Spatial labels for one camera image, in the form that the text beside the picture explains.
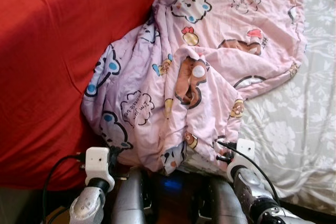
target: red couch cushion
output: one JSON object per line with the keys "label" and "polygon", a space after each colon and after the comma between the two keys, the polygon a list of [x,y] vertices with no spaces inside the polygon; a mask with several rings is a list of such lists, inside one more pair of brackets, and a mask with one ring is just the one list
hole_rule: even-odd
{"label": "red couch cushion", "polygon": [[[0,185],[42,188],[61,157],[99,145],[80,113],[95,63],[153,0],[0,0]],[[75,161],[50,189],[82,185]]]}

